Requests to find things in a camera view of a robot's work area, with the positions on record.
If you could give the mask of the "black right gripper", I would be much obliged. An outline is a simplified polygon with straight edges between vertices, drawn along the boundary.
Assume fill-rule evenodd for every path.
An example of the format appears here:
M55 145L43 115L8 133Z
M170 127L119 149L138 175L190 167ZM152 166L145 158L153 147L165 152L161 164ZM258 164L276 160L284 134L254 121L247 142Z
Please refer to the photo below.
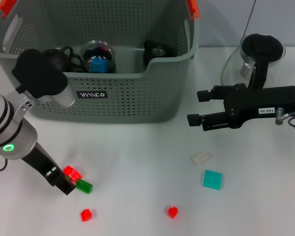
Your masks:
M188 114L189 126L202 126L204 131L240 128L251 119L276 117L279 108L285 113L295 112L295 86L257 90L236 88L231 92L234 88L235 86L214 86L210 91L198 91L199 102L224 100L225 112Z

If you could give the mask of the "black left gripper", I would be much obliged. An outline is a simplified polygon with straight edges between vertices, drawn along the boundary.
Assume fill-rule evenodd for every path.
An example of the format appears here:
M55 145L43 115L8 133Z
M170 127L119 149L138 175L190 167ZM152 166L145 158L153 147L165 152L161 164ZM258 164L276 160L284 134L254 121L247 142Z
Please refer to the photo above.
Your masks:
M22 160L38 171L48 183L56 186L65 195L69 195L75 189L75 185L66 179L64 173L57 170L57 164L40 144L36 144Z

